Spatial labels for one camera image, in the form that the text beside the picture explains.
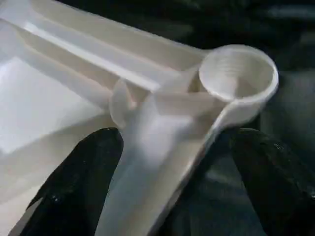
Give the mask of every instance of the white plastic part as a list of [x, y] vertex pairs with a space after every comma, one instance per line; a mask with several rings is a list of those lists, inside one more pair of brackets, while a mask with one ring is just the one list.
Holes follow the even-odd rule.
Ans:
[[0, 19], [0, 212], [23, 214], [80, 139], [118, 126], [97, 236], [147, 235], [202, 150], [278, 84], [259, 50], [202, 51], [53, 0], [0, 1]]
[[[243, 59], [248, 59], [250, 66], [250, 61], [256, 62], [255, 75], [242, 61], [237, 61], [240, 67], [233, 63], [238, 52]], [[221, 56], [231, 63], [221, 67], [209, 60]], [[224, 84], [219, 86], [220, 79], [208, 77], [206, 80], [207, 68], [218, 74], [239, 68], [237, 73], [225, 74], [226, 87], [230, 86], [228, 81], [233, 81], [231, 87], [238, 88], [237, 97], [235, 89], [224, 90]], [[247, 83], [235, 75], [244, 76]], [[200, 90], [200, 80], [212, 82], [216, 79], [214, 85], [206, 84], [211, 93]], [[192, 68], [181, 79], [150, 95], [122, 131], [124, 151], [96, 236], [148, 235], [176, 197], [174, 194], [189, 175], [198, 155], [225, 127], [254, 118], [277, 85], [277, 69], [267, 55], [251, 47], [231, 45], [210, 52], [199, 71]]]
[[29, 189], [38, 189], [86, 135], [115, 126], [112, 92], [98, 74], [115, 78], [0, 21], [1, 236], [24, 213], [35, 194]]
[[150, 91], [204, 54], [53, 0], [6, 0], [0, 18]]

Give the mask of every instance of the flat plastic surface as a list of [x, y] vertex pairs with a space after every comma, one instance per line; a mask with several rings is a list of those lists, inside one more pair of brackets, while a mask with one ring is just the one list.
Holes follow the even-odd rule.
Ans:
[[0, 235], [78, 141], [114, 125], [108, 89], [54, 61], [50, 46], [0, 22]]

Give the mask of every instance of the white plastic object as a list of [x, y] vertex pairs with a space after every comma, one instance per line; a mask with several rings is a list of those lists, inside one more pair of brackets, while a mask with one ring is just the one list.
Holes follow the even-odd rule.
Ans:
[[109, 102], [109, 111], [113, 122], [119, 128], [124, 128], [132, 111], [145, 99], [147, 94], [148, 91], [134, 86], [124, 79], [117, 81]]
[[253, 48], [202, 51], [53, 0], [4, 0], [0, 19], [9, 22], [0, 24], [0, 79], [17, 81], [0, 90], [9, 117], [0, 142], [12, 151], [0, 160], [0, 212], [23, 197], [21, 215], [30, 188], [82, 137], [117, 125], [124, 152], [96, 235], [150, 232], [202, 151], [257, 115], [278, 84], [273, 62]]
[[86, 135], [115, 126], [112, 95], [97, 80], [115, 76], [0, 21], [0, 235]]
[[231, 102], [246, 97], [259, 100], [274, 89], [274, 85], [270, 86], [272, 78], [266, 79], [273, 70], [271, 62], [260, 50], [239, 45], [224, 46], [205, 57], [199, 77], [203, 87], [221, 100]]
[[[209, 60], [213, 57], [224, 58], [230, 63], [217, 65]], [[251, 73], [250, 61], [257, 64], [255, 74]], [[231, 87], [237, 88], [237, 93], [235, 89], [225, 89], [230, 86], [228, 82], [220, 87], [220, 79], [215, 76], [206, 80], [206, 72], [214, 75], [226, 72], [225, 82], [233, 81]], [[216, 79], [214, 85], [206, 83], [210, 93], [198, 90], [199, 80], [212, 82]], [[176, 84], [177, 89], [170, 89]], [[122, 130], [124, 151], [96, 236], [151, 233], [215, 137], [227, 126], [254, 118], [277, 85], [277, 69], [267, 55], [251, 47], [231, 45], [213, 50], [199, 70], [187, 71], [180, 80], [150, 95]]]
[[204, 56], [202, 50], [53, 0], [5, 0], [0, 18], [149, 91]]

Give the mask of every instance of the circular opening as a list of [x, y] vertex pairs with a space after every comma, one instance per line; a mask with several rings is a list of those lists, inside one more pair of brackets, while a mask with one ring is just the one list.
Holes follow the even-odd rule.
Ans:
[[273, 61], [265, 53], [237, 45], [213, 50], [199, 70], [204, 88], [225, 101], [271, 92], [268, 89], [276, 74]]

